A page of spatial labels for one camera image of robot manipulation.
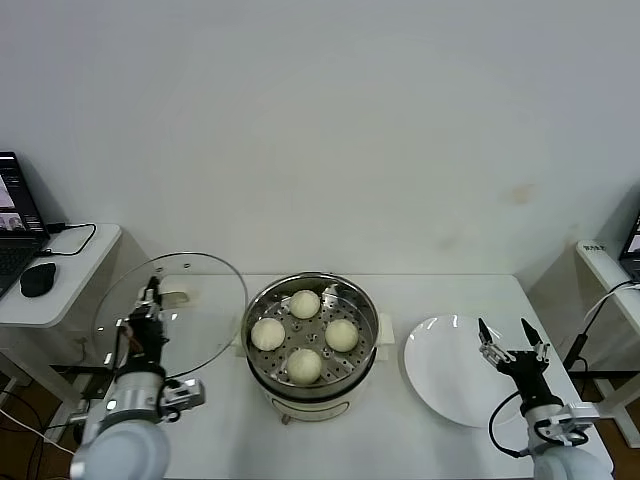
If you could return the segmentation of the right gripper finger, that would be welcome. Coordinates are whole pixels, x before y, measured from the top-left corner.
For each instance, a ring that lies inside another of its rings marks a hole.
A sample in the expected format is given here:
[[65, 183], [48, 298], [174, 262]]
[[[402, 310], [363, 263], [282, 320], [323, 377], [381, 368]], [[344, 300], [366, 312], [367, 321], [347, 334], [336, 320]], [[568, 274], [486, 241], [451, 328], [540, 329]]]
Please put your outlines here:
[[478, 335], [481, 343], [479, 351], [494, 368], [515, 362], [515, 357], [513, 355], [502, 349], [493, 341], [491, 331], [482, 318], [478, 319], [478, 328]]
[[545, 343], [538, 331], [525, 319], [521, 319], [521, 325], [524, 330], [525, 336], [529, 345], [532, 347], [533, 352], [536, 354], [536, 359], [543, 363], [548, 363], [548, 348], [549, 344]]

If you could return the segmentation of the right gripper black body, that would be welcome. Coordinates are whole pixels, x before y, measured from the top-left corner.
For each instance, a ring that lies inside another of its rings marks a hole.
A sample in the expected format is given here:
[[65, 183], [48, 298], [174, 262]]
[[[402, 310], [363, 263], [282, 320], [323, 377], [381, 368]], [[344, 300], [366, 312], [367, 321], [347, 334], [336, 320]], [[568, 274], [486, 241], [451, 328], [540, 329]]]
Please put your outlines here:
[[522, 407], [563, 405], [544, 378], [544, 371], [549, 366], [545, 360], [539, 360], [533, 351], [509, 351], [509, 354], [513, 360], [499, 361], [498, 371], [514, 381]]

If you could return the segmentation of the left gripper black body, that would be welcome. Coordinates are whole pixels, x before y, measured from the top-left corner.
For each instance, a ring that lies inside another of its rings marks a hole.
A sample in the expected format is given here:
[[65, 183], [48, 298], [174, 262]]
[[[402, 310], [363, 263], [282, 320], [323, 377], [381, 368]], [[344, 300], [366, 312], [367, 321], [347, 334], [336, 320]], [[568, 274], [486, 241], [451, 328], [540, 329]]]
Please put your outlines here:
[[155, 316], [131, 314], [128, 320], [128, 359], [160, 363], [162, 350], [168, 342], [163, 322]]

